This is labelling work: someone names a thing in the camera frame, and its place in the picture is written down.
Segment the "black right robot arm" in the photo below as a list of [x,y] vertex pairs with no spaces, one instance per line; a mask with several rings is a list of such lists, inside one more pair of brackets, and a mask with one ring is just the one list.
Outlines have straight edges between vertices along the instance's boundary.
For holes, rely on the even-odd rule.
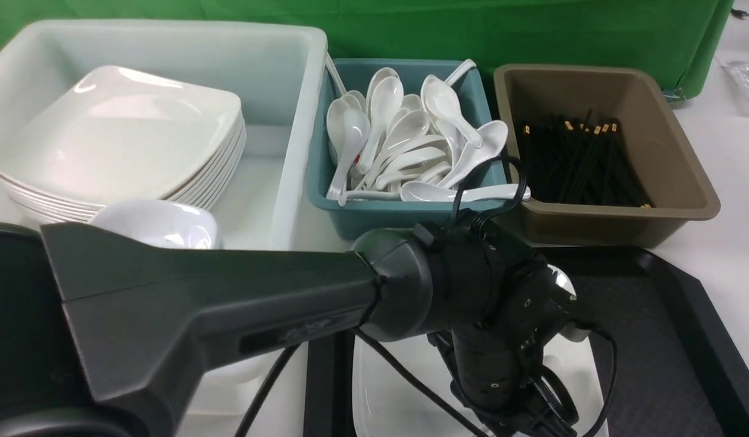
[[429,334],[496,435],[574,436],[542,364],[591,323],[526,243],[469,209],[350,252],[161,249],[66,222],[0,222],[0,436],[172,436],[205,373],[352,330]]

